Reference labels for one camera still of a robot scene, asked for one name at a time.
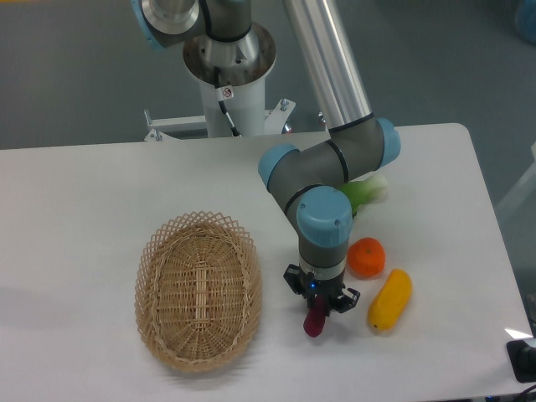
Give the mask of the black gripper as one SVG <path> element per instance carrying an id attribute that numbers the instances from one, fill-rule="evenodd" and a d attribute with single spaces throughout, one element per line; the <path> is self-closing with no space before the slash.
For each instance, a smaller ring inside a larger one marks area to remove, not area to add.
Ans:
<path id="1" fill-rule="evenodd" d="M 283 278 L 296 295 L 306 300 L 308 308 L 314 306 L 315 295 L 322 295 L 326 300 L 326 317 L 332 312 L 343 314 L 352 310 L 361 296 L 359 291 L 343 287 L 344 271 L 334 276 L 326 269 L 305 272 L 299 265 L 290 264 Z"/>

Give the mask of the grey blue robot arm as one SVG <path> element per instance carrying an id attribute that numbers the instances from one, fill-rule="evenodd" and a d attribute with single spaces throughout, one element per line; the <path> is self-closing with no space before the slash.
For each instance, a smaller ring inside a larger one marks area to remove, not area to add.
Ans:
<path id="1" fill-rule="evenodd" d="M 248 1 L 135 1 L 132 9 L 156 49 L 183 46 L 200 84 L 211 137 L 266 134 L 265 77 L 276 60 L 270 33 Z M 351 203 L 341 187 L 391 162 L 400 152 L 394 126 L 376 117 L 333 1 L 288 1 L 291 26 L 327 124 L 326 141 L 299 150 L 278 145 L 263 154 L 259 175 L 298 236 L 300 260 L 285 280 L 309 309 L 326 317 L 357 304 L 343 282 Z"/>

